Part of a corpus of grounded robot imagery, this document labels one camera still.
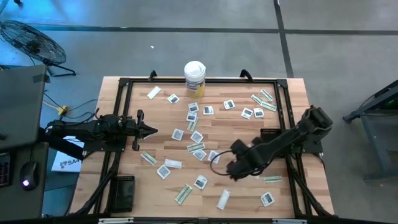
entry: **container lid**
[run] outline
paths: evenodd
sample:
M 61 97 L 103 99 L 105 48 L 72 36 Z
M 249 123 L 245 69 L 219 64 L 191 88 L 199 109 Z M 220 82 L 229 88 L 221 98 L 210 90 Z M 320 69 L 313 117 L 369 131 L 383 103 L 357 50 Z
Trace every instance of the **container lid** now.
M 184 73 L 190 81 L 201 81 L 205 76 L 206 67 L 198 61 L 188 62 L 184 67 Z

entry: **white cylindrical container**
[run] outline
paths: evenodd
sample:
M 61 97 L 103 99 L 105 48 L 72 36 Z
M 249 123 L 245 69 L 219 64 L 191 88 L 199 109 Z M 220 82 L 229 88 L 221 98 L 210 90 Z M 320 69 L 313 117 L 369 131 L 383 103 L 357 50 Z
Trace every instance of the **white cylindrical container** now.
M 206 67 L 197 61 L 188 62 L 184 67 L 188 96 L 201 98 L 205 93 Z

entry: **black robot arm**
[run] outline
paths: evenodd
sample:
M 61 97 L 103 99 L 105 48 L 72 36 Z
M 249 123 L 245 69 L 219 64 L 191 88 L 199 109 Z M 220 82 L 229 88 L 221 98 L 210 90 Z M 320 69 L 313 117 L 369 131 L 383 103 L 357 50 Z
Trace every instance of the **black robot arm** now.
M 291 147 L 302 145 L 309 135 L 315 135 L 321 140 L 330 131 L 332 124 L 332 120 L 321 108 L 311 106 L 305 110 L 296 126 L 270 142 L 262 143 L 259 138 L 255 138 L 252 142 L 260 143 L 248 147 L 241 140 L 237 140 L 231 146 L 236 161 L 227 165 L 227 174 L 234 180 L 249 174 L 259 175 L 277 154 L 289 153 Z

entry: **electric fan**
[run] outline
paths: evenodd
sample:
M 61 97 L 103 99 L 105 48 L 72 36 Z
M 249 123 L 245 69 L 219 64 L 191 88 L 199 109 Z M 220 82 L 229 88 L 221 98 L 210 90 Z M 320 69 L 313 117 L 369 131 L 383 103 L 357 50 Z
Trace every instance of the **electric fan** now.
M 28 56 L 47 66 L 55 66 L 71 72 L 53 75 L 49 70 L 52 77 L 76 75 L 75 71 L 60 66 L 67 60 L 67 55 L 62 47 L 37 29 L 18 21 L 4 21 L 0 24 L 0 34 L 12 46 Z

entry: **yellow label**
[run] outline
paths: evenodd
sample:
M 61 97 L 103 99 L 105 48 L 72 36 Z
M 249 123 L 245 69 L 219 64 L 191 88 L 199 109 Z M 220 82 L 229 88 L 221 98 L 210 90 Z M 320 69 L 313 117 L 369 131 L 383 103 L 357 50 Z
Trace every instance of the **yellow label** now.
M 187 85 L 188 96 L 192 98 L 201 98 L 205 93 L 205 81 L 201 83 L 189 83 L 185 82 Z

